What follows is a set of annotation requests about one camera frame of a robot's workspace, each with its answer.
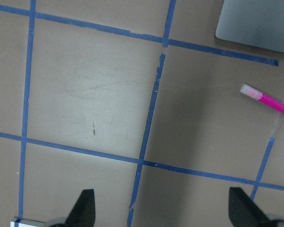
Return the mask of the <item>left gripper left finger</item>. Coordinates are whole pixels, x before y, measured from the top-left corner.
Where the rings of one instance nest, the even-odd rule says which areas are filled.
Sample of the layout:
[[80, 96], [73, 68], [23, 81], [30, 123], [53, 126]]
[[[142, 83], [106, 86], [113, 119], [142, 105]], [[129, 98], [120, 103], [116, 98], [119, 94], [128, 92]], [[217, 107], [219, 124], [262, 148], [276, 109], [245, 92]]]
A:
[[95, 195], [93, 189], [81, 192], [77, 202], [66, 218], [67, 227], [93, 227], [96, 222]]

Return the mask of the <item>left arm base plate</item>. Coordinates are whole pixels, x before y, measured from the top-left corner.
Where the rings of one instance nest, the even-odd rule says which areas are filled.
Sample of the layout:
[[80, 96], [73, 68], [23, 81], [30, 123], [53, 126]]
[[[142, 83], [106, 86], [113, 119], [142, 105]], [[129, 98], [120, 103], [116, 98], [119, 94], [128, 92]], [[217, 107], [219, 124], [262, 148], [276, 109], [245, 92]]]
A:
[[19, 218], [10, 222], [10, 227], [42, 227], [43, 225], [44, 222]]

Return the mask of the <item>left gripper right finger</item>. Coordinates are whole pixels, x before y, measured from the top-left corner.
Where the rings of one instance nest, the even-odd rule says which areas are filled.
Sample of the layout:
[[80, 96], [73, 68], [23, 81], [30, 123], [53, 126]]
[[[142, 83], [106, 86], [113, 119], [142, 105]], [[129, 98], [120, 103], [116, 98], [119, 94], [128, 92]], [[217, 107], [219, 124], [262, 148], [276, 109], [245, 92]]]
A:
[[234, 227], [261, 227], [270, 219], [240, 188], [229, 188], [228, 215]]

